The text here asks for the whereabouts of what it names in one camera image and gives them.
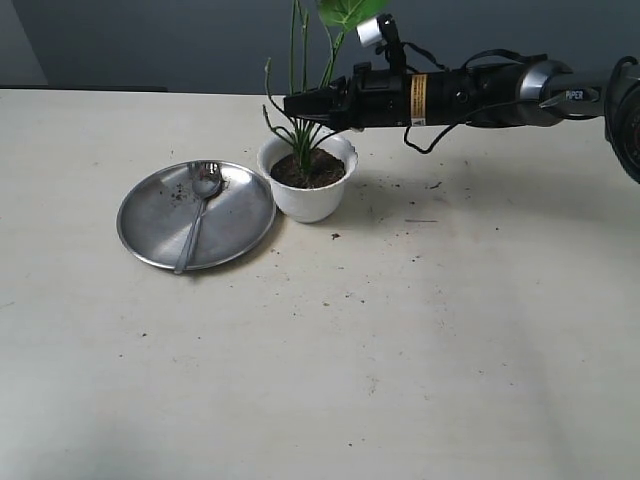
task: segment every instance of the robotic arm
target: robotic arm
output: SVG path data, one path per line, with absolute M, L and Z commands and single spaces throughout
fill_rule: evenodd
M 640 183 L 640 66 L 624 57 L 612 70 L 574 72 L 546 55 L 522 56 L 508 50 L 474 55 L 461 68 L 449 69 L 426 50 L 401 42 L 391 15 L 358 27 L 363 46 L 376 46 L 389 63 L 354 67 L 350 79 L 285 97 L 289 116 L 343 131 L 405 127 L 405 143 L 423 154 L 458 125 L 478 128 L 550 127 L 563 120 L 604 117 L 605 138 L 627 174 Z M 419 73 L 407 65 L 405 47 L 431 61 L 439 71 Z M 484 57 L 507 62 L 471 66 Z M 409 140 L 415 126 L 446 125 L 429 148 Z

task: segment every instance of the soil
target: soil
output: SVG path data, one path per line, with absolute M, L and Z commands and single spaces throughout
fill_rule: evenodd
M 293 154 L 287 155 L 271 169 L 277 182 L 294 188 L 322 188 L 336 183 L 346 175 L 342 160 L 327 151 L 316 148 L 311 152 L 311 173 L 306 176 Z

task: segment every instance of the black cable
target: black cable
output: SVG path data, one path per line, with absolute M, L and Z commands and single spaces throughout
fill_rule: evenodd
M 435 55 L 431 53 L 429 50 L 425 50 L 424 48 L 419 47 L 415 43 L 411 43 L 411 42 L 402 42 L 401 45 L 402 47 L 405 47 L 405 46 L 409 47 L 414 52 L 418 53 L 419 55 L 422 55 L 424 58 L 426 58 L 431 63 L 433 63 L 436 67 L 438 67 L 440 70 L 444 72 L 448 72 L 450 70 L 449 67 L 447 67 L 443 63 L 438 62 Z
M 415 43 L 411 43 L 411 42 L 401 42 L 400 46 L 402 48 L 404 47 L 409 47 L 411 48 L 414 52 L 418 53 L 419 55 L 423 56 L 424 58 L 426 58 L 427 60 L 429 60 L 429 62 L 431 62 L 433 65 L 435 65 L 437 68 L 439 68 L 442 71 L 448 72 L 450 71 L 450 68 L 447 67 L 446 65 L 438 62 L 438 60 L 436 59 L 435 55 L 433 53 L 431 53 L 429 50 L 425 50 L 422 47 L 417 46 Z M 390 55 L 391 55 L 391 45 L 390 44 L 385 44 L 383 46 L 379 46 L 376 48 L 376 55 L 380 55 L 381 53 L 384 53 L 384 59 L 387 63 L 390 63 Z M 413 71 L 415 73 L 418 72 L 417 69 L 413 68 L 413 67 L 408 67 L 408 69 L 410 71 Z
M 512 107 L 515 105 L 521 105 L 524 103 L 538 103 L 538 100 L 532 100 L 532 99 L 521 99 L 521 100 L 514 100 L 512 102 L 505 102 L 505 103 L 496 103 L 494 105 L 487 105 L 485 107 L 480 107 L 472 112 L 469 112 L 465 115 L 463 115 L 462 117 L 458 118 L 455 122 L 453 122 L 451 125 L 449 125 L 447 128 L 445 128 L 442 132 L 440 132 L 438 134 L 438 136 L 435 138 L 435 140 L 433 142 L 431 142 L 431 145 L 429 145 L 429 148 L 421 148 L 418 145 L 416 145 L 415 143 L 412 143 L 409 140 L 409 131 L 411 130 L 411 127 L 407 127 L 406 130 L 404 131 L 404 143 L 413 148 L 414 150 L 422 153 L 423 155 L 428 155 L 429 153 L 431 153 L 433 151 L 433 149 L 436 147 L 436 145 L 438 145 L 438 143 L 440 143 L 440 141 L 451 132 L 451 130 L 453 130 L 454 128 L 456 128 L 458 125 L 462 125 L 464 123 L 466 123 L 467 120 L 469 120 L 471 117 L 473 117 L 474 115 L 477 115 L 478 113 L 482 113 L 482 112 L 486 112 L 487 110 L 492 110 L 494 108 L 501 108 L 501 107 Z
M 505 50 L 504 48 L 495 48 L 493 50 L 485 50 L 483 52 L 476 53 L 475 55 L 473 55 L 471 58 L 469 58 L 466 62 L 462 64 L 461 69 L 465 70 L 469 66 L 469 64 L 474 60 L 478 60 L 480 58 L 485 58 L 485 57 L 502 57 L 508 60 L 512 60 L 514 62 L 524 63 L 524 64 L 541 62 L 543 60 L 548 59 L 547 55 L 544 53 L 540 55 L 521 55 L 518 52 L 514 52 L 512 50 Z
M 619 132 L 619 127 L 615 121 L 616 119 L 614 117 L 614 112 L 612 111 L 613 89 L 614 89 L 613 87 L 616 80 L 620 76 L 620 73 L 622 72 L 622 67 L 624 67 L 625 64 L 627 63 L 631 63 L 632 65 L 638 65 L 638 60 L 635 57 L 631 57 L 631 56 L 626 56 L 621 58 L 616 62 L 611 72 L 611 77 L 609 77 L 609 83 L 607 84 L 607 93 L 604 101 L 604 125 L 605 125 L 605 130 L 607 132 L 607 137 L 609 139 L 609 143 L 611 144 L 613 151 L 618 157 L 618 160 L 620 161 L 622 168 L 627 173 L 627 175 L 633 178 L 636 182 L 640 183 L 640 168 L 638 167 L 638 165 L 636 165 L 633 162 L 627 162 L 625 156 L 623 155 L 623 152 L 620 151 L 615 141 L 615 136 L 620 132 Z M 620 103 L 623 103 L 627 95 L 629 94 L 629 92 L 633 90 L 634 89 L 629 89 L 620 100 Z

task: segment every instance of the green leaf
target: green leaf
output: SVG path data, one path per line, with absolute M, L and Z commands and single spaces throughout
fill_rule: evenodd
M 345 32 L 380 13 L 388 0 L 317 0 L 318 14 L 327 26 L 339 26 Z

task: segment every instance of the black strap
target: black strap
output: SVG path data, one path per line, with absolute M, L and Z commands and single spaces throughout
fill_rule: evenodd
M 449 71 L 449 67 L 447 67 L 446 65 L 438 62 L 438 60 L 436 59 L 435 55 L 433 53 L 431 53 L 429 50 L 425 50 L 424 48 L 421 48 L 421 47 L 417 46 L 415 43 L 411 43 L 411 42 L 402 42 L 402 46 L 403 47 L 407 46 L 411 50 L 413 50 L 414 52 L 419 53 L 424 58 L 426 58 L 431 63 L 433 63 L 436 67 L 438 67 L 440 70 L 443 70 L 445 72 Z
M 549 58 L 544 53 L 540 55 L 520 55 L 518 52 L 505 50 L 504 48 L 496 48 L 494 50 L 485 50 L 484 52 L 476 53 L 473 57 L 469 58 L 466 62 L 462 64 L 462 69 L 464 70 L 465 68 L 467 68 L 468 65 L 474 60 L 478 60 L 480 58 L 485 58 L 485 57 L 502 57 L 508 60 L 513 60 L 514 62 L 524 63 L 524 64 L 541 62 Z
M 449 67 L 447 67 L 446 65 L 438 62 L 438 60 L 436 59 L 436 56 L 431 53 L 429 50 L 425 50 L 424 48 L 421 48 L 419 46 L 417 46 L 415 43 L 411 43 L 411 42 L 402 42 L 401 43 L 402 47 L 409 47 L 411 50 L 413 50 L 414 52 L 418 53 L 419 55 L 422 55 L 424 58 L 426 58 L 427 60 L 429 60 L 432 64 L 434 64 L 436 67 L 438 67 L 440 70 L 443 70 L 445 72 L 448 72 L 450 70 Z M 380 45 L 378 47 L 376 47 L 376 55 L 380 55 L 382 53 L 385 54 L 385 60 L 389 61 L 389 48 L 390 46 L 388 44 L 386 45 Z M 410 71 L 413 72 L 417 72 L 417 70 L 411 66 L 408 66 L 408 69 Z

